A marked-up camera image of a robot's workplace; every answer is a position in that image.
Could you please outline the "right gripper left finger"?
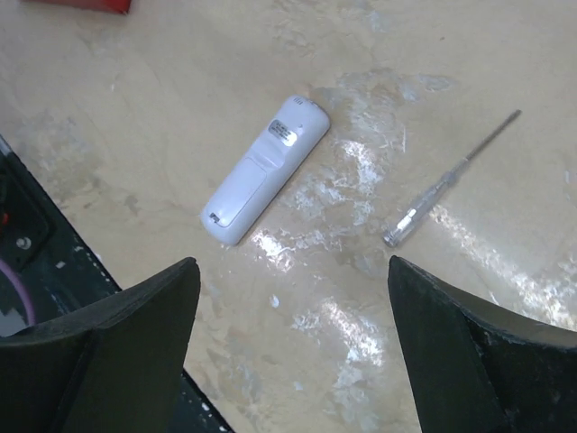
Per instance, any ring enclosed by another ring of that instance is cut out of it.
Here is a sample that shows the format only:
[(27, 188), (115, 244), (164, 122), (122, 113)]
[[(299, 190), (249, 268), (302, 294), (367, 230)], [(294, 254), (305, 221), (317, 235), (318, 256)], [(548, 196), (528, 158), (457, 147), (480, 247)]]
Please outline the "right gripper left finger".
[(165, 432), (200, 294), (188, 257), (1, 340), (3, 432)]

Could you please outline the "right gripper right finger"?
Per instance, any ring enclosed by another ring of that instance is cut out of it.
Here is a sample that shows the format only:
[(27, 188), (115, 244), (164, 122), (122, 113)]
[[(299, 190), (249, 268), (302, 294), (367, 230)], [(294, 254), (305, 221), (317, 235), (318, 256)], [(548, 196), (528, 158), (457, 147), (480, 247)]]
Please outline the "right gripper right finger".
[(424, 432), (574, 432), (576, 334), (389, 260), (389, 299)]

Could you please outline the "white remote control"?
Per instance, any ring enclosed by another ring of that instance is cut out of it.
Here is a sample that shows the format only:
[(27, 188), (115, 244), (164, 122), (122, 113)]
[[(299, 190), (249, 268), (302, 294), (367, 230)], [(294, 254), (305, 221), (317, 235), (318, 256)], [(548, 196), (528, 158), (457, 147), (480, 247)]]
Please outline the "white remote control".
[(329, 128), (321, 106), (298, 95), (286, 99), (203, 208), (207, 232), (238, 244)]

